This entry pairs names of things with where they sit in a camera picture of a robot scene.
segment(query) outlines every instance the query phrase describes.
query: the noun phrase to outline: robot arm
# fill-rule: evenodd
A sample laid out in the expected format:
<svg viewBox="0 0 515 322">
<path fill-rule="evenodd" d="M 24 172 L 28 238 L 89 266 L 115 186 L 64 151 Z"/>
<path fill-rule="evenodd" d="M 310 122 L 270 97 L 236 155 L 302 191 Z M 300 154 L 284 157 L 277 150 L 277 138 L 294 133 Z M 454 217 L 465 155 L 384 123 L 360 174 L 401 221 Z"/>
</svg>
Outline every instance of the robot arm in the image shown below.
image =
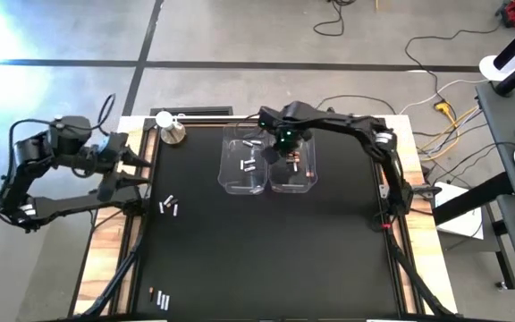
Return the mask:
<svg viewBox="0 0 515 322">
<path fill-rule="evenodd" d="M 410 211 L 413 192 L 404 180 L 402 165 L 397 154 L 397 136 L 384 121 L 372 116 L 333 114 L 316 110 L 312 106 L 293 102 L 282 111 L 268 107 L 259 110 L 259 126 L 275 137 L 275 144 L 264 151 L 264 157 L 273 163 L 285 157 L 299 145 L 299 140 L 309 140 L 309 129 L 321 129 L 349 134 L 359 140 L 362 148 L 377 162 L 389 184 L 387 196 L 389 213 L 406 215 Z"/>
<path fill-rule="evenodd" d="M 122 208 L 132 201 L 140 201 L 134 186 L 148 180 L 117 173 L 115 169 L 120 161 L 135 166 L 150 166 L 150 163 L 125 147 L 126 133 L 110 133 L 100 145 L 85 147 L 91 132 L 87 118 L 65 116 L 51 122 L 47 131 L 16 142 L 11 175 L 3 178 L 0 189 L 0 216 L 30 232 L 58 216 L 111 206 Z M 87 196 L 59 200 L 32 198 L 28 190 L 33 181 L 59 166 L 70 167 L 81 178 L 102 174 L 103 179 L 98 189 Z"/>
</svg>

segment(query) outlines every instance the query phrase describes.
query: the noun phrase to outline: white cable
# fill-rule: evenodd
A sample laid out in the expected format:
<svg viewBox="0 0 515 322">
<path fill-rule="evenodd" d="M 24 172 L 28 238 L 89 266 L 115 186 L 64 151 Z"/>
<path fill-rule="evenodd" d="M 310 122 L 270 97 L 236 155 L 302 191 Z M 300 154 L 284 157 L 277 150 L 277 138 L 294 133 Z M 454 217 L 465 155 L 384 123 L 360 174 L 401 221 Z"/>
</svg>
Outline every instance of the white cable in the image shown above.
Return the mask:
<svg viewBox="0 0 515 322">
<path fill-rule="evenodd" d="M 455 81 L 451 81 L 449 82 L 448 84 L 442 86 L 439 90 L 438 90 L 438 93 L 442 92 L 443 90 L 447 89 L 449 86 L 451 85 L 454 85 L 456 83 L 459 83 L 459 82 L 465 82 L 465 83 L 468 83 L 468 84 L 479 84 L 479 83 L 483 83 L 483 82 L 487 82 L 488 80 L 455 80 Z M 411 104 L 408 104 L 407 106 L 405 106 L 400 112 L 399 114 L 403 114 L 404 111 L 407 110 L 407 108 L 409 107 L 412 107 L 412 106 L 417 106 L 417 105 L 421 105 L 421 104 L 425 104 L 426 102 L 434 99 L 438 93 L 435 93 L 433 96 L 427 98 L 427 99 L 424 99 L 424 100 L 421 100 L 420 102 L 417 102 L 417 103 L 411 103 Z"/>
<path fill-rule="evenodd" d="M 472 119 L 472 117 L 474 116 L 474 114 L 478 115 L 479 113 L 482 113 L 482 111 L 479 111 L 480 107 L 477 107 L 474 111 L 472 111 L 472 113 L 470 113 L 465 119 L 464 121 L 462 121 L 462 123 L 460 125 L 458 125 L 456 127 L 457 130 L 460 130 L 462 128 L 462 126 L 464 126 L 464 124 L 466 124 L 466 122 L 468 122 L 470 119 Z M 440 151 L 442 149 L 442 145 L 444 144 L 444 142 L 441 142 L 441 143 L 438 143 L 438 145 L 436 147 L 434 147 L 432 150 L 429 150 L 426 154 L 427 155 L 430 155 L 430 154 L 433 154 L 433 153 L 436 153 L 438 151 Z"/>
</svg>

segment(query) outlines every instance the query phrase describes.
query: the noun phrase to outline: plastic bin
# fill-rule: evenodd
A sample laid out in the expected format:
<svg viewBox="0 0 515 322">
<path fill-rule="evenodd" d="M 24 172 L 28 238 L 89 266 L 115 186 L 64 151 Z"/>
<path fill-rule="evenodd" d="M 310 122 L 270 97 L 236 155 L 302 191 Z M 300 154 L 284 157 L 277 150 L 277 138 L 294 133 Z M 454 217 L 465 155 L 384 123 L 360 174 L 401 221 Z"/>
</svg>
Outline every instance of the plastic bin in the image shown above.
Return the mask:
<svg viewBox="0 0 515 322">
<path fill-rule="evenodd" d="M 269 166 L 269 182 L 273 191 L 304 193 L 317 182 L 314 139 L 301 141 L 295 152 L 300 155 L 298 163 L 288 162 L 287 158 L 280 157 Z"/>
<path fill-rule="evenodd" d="M 235 195 L 257 195 L 267 184 L 268 164 L 261 157 L 261 151 L 269 145 L 269 134 L 260 131 L 257 126 L 236 126 L 229 123 L 224 126 L 224 139 L 222 141 L 222 160 L 218 182 L 226 192 Z M 252 147 L 244 141 L 258 141 Z M 243 164 L 243 161 L 255 160 L 252 164 Z M 244 171 L 251 166 L 255 170 Z"/>
</svg>

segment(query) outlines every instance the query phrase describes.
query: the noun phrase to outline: gray concrete floor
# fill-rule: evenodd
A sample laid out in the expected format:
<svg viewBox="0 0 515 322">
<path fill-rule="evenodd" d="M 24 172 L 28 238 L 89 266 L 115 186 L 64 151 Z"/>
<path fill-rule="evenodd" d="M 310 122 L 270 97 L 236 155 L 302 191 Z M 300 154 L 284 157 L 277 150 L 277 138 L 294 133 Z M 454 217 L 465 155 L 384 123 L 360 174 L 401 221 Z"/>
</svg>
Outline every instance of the gray concrete floor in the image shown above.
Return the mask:
<svg viewBox="0 0 515 322">
<path fill-rule="evenodd" d="M 166 0 L 148 60 L 412 64 L 403 52 L 409 38 L 450 36 L 459 29 L 490 30 L 497 23 L 493 13 L 499 5 L 498 0 L 380 3 L 378 13 L 368 0 L 344 8 L 345 35 L 326 38 L 311 30 L 334 17 L 324 0 Z M 2 1 L 0 59 L 137 60 L 154 5 L 155 0 Z M 514 35 L 515 30 L 500 29 L 490 35 L 461 35 L 450 42 L 418 41 L 410 52 L 423 64 L 476 65 L 485 55 L 497 54 Z M 55 114 L 82 114 L 94 121 L 106 95 L 115 92 L 113 117 L 106 125 L 114 130 L 133 73 L 133 67 L 0 66 L 0 174 L 6 168 L 10 123 Z M 481 79 L 476 73 L 444 72 L 438 77 L 441 85 Z M 147 68 L 132 114 L 171 106 L 233 106 L 235 114 L 250 114 L 262 105 L 280 107 L 297 99 L 316 104 L 339 94 L 379 97 L 400 111 L 433 93 L 431 76 L 421 72 Z M 475 105 L 474 85 L 454 85 L 443 95 L 458 114 Z M 327 106 L 341 113 L 389 113 L 379 103 L 357 98 L 338 99 Z M 414 131 L 437 132 L 447 126 L 430 105 L 412 107 L 407 114 Z M 479 116 L 467 126 L 484 121 Z M 15 139 L 40 130 L 25 125 L 18 128 Z M 418 144 L 424 142 L 426 138 L 417 138 Z M 487 128 L 476 130 L 439 162 L 456 165 L 491 142 Z M 493 152 L 462 178 L 479 184 L 501 170 Z M 62 188 L 51 189 L 57 182 L 64 182 Z M 52 171 L 31 193 L 74 196 L 96 184 L 97 178 L 83 181 L 66 171 Z M 58 219 L 30 235 L 0 223 L 0 321 L 66 315 L 88 233 L 89 217 L 83 214 Z M 445 255 L 460 313 L 515 320 L 515 291 L 493 288 L 501 279 L 493 254 Z"/>
</svg>

